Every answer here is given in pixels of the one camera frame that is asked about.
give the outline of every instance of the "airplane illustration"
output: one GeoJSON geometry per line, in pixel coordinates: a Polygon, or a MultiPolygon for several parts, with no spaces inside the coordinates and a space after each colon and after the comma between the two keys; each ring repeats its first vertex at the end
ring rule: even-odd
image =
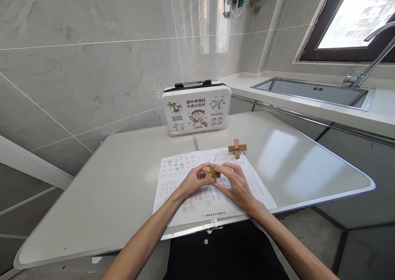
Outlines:
{"type": "Polygon", "coordinates": [[[212,106],[212,108],[214,109],[214,107],[218,106],[218,109],[221,109],[221,102],[223,101],[223,99],[221,99],[220,101],[215,101],[212,100],[212,102],[214,102],[215,104],[212,106]]]}

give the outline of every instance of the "sink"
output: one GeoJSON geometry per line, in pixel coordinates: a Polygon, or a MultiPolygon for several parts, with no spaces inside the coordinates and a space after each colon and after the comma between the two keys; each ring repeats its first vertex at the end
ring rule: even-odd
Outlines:
{"type": "Polygon", "coordinates": [[[274,77],[251,88],[368,111],[375,90],[274,77]]]}

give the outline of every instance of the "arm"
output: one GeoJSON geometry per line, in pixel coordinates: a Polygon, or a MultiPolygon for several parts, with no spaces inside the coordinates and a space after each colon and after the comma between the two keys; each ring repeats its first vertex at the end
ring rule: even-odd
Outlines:
{"type": "Polygon", "coordinates": [[[258,201],[248,187],[246,177],[240,166],[225,163],[212,165],[225,175],[232,186],[227,189],[219,183],[213,184],[237,206],[254,218],[272,237],[288,260],[298,277],[302,280],[335,280],[338,278],[310,250],[308,250],[286,227],[284,227],[262,202],[258,201]]]}
{"type": "Polygon", "coordinates": [[[212,178],[203,178],[204,174],[201,171],[204,166],[210,166],[210,164],[201,164],[189,172],[169,199],[146,221],[121,250],[102,280],[137,278],[181,202],[200,187],[214,182],[212,178]]]}

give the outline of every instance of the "black pants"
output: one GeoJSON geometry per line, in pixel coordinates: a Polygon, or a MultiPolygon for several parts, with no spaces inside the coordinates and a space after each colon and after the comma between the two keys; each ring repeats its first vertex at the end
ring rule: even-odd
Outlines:
{"type": "Polygon", "coordinates": [[[269,239],[249,220],[172,239],[163,279],[289,280],[269,239]]]}

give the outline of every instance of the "palm tree illustration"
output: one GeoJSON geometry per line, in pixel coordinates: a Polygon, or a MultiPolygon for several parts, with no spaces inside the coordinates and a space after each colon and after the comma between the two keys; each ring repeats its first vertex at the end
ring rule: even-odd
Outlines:
{"type": "Polygon", "coordinates": [[[181,104],[180,105],[176,105],[177,103],[171,103],[171,102],[169,102],[169,104],[167,105],[169,108],[173,108],[173,112],[172,113],[178,113],[178,112],[180,112],[181,110],[180,110],[180,107],[181,107],[181,104]]]}

